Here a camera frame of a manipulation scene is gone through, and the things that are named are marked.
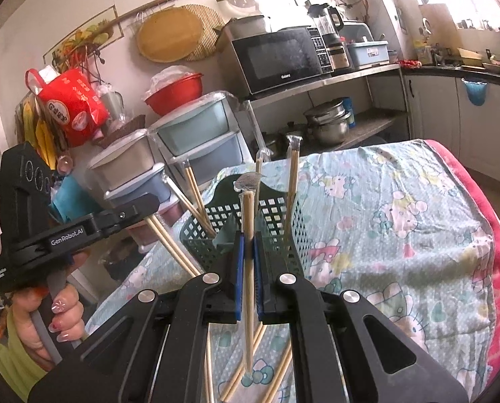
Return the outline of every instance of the microwave control panel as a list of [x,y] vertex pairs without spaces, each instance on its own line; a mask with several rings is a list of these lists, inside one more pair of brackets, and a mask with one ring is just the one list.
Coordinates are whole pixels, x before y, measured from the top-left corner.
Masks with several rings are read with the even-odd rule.
[[326,51],[326,46],[324,45],[324,41],[322,40],[321,34],[319,30],[313,27],[308,28],[308,32],[310,32],[310,37],[313,41],[313,45],[315,46],[315,50],[317,52],[317,58],[319,59],[319,64],[321,65],[321,70],[323,74],[327,74],[329,72],[333,72],[332,65],[330,63],[330,57],[328,56],[328,52]]

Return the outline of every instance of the green sleeve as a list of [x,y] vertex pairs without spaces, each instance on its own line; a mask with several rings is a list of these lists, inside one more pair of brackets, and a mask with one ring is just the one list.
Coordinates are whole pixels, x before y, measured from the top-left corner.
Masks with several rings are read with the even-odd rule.
[[41,380],[46,372],[32,361],[24,350],[14,326],[11,309],[7,314],[7,332],[7,347],[0,344],[0,374],[15,393],[26,401],[33,385]]

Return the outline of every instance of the hand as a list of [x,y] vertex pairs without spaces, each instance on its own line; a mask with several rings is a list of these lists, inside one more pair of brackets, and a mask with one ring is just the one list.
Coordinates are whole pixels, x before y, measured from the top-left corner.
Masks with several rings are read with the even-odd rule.
[[[88,255],[87,252],[75,255],[74,265],[67,272],[70,274],[76,270],[85,262]],[[14,293],[11,306],[17,335],[26,353],[46,371],[54,365],[32,323],[30,312],[37,310],[41,300],[47,295],[48,289],[45,287],[26,288]],[[84,335],[84,321],[82,321],[84,306],[79,302],[79,294],[73,285],[66,285],[58,293],[52,303],[52,311],[55,316],[48,330],[58,332],[58,341],[75,341]]]

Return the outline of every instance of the metal shelf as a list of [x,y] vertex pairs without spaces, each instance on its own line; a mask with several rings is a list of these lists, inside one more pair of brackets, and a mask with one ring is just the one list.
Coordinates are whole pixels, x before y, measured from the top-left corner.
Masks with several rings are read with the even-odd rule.
[[266,95],[262,98],[258,98],[256,100],[252,100],[251,104],[254,109],[265,106],[266,104],[274,103],[275,101],[283,100],[284,98],[290,97],[292,95],[302,94],[303,92],[312,91],[314,89],[334,85],[336,83],[345,82],[347,80],[358,79],[360,77],[372,76],[374,74],[378,74],[380,72],[387,72],[399,69],[399,64],[387,64],[382,66],[376,66],[374,68],[367,68],[366,70],[360,70],[355,72],[350,72],[348,74],[342,74],[340,76],[334,76],[329,78],[323,78],[319,80],[314,80],[308,83],[299,83],[293,84],[287,89],[283,89],[280,91],[273,92],[269,95]]
[[397,119],[406,118],[407,113],[401,110],[372,108],[356,115],[356,126],[350,129],[347,139],[335,146],[324,147],[316,141],[304,145],[300,151],[302,156],[311,153],[323,153],[327,151],[346,150],[376,135],[380,131],[391,126]]

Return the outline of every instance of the red bowl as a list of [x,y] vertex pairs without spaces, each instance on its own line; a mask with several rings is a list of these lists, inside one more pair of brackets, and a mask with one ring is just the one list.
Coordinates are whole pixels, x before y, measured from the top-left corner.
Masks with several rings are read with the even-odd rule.
[[149,96],[146,99],[146,104],[163,117],[179,106],[201,97],[203,93],[202,77],[203,74],[191,74],[179,79]]

